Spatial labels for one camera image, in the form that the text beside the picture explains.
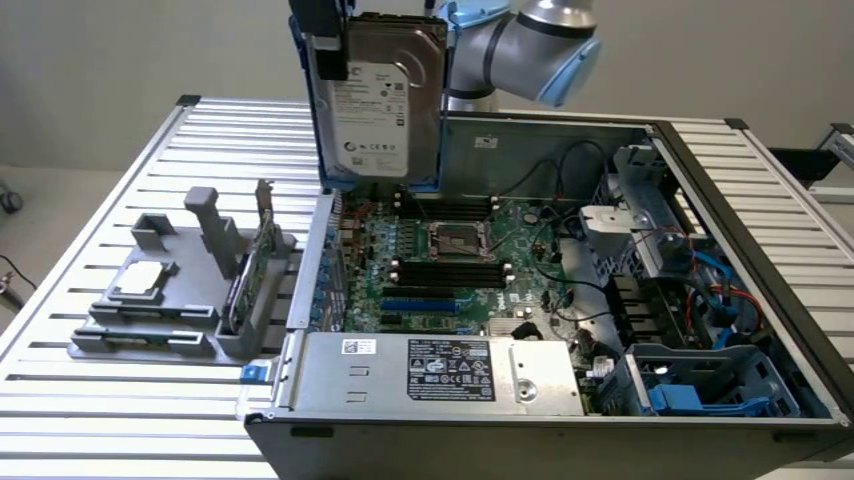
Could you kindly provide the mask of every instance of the motherboard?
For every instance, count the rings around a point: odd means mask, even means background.
[[[355,199],[342,220],[349,264],[345,329],[354,332],[509,334],[551,314],[566,286],[563,212],[525,201],[445,203]]]

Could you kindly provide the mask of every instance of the pcie slot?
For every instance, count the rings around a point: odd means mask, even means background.
[[[454,298],[454,289],[443,287],[383,287],[383,297],[398,298]]]

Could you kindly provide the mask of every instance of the gray floor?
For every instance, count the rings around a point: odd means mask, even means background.
[[[20,212],[15,215],[0,212],[0,253],[34,282],[42,282],[47,276],[122,174],[108,170],[0,166],[0,178],[24,197]],[[0,260],[0,273],[8,270]],[[20,279],[14,286],[30,297],[32,291]],[[0,308],[0,332],[12,318],[14,314]]]

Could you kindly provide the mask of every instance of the warning label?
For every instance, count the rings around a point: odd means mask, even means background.
[[[410,340],[407,394],[413,400],[494,402],[490,342]]]

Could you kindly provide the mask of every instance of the aluminum slatted table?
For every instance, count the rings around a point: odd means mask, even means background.
[[[848,236],[750,132],[717,120],[669,120],[854,362],[854,320],[836,314],[854,309],[854,270],[841,267],[854,258]],[[275,478],[235,419],[238,398],[261,400],[270,387],[242,386],[238,367],[72,361],[66,346],[131,250],[139,214],[163,212],[175,225],[195,224],[183,210],[190,187],[215,187],[223,214],[254,227],[255,181],[277,180],[277,220],[306,241],[321,188],[314,144],[305,104],[202,98],[176,106],[0,337],[0,478]],[[297,262],[291,268],[269,355],[282,342]],[[765,480],[850,478],[854,456],[800,464]]]

